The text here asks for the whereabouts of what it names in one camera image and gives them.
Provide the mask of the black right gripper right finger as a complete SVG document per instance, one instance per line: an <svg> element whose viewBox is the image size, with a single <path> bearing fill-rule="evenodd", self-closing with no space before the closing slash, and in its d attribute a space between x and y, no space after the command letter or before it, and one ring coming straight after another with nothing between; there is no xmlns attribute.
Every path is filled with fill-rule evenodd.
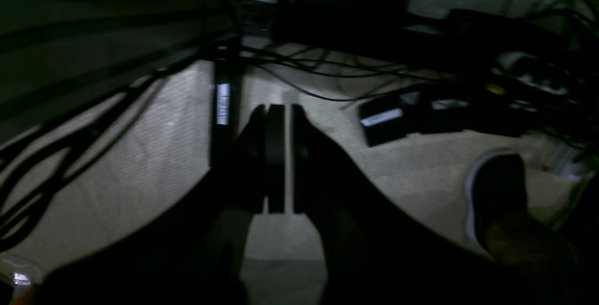
<svg viewBox="0 0 599 305"><path fill-rule="evenodd" d="M321 238L323 305L522 305L508 269L436 234L402 211L333 139L292 106L294 209Z"/></svg>

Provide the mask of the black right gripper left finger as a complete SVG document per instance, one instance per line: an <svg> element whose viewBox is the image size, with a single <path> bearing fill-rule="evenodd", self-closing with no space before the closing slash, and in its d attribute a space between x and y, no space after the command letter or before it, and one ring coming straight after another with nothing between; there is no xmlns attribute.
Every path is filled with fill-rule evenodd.
<svg viewBox="0 0 599 305"><path fill-rule="evenodd" d="M44 305L245 305L238 275L265 199L267 116L259 105L233 147L189 192L133 234L56 269Z"/></svg>

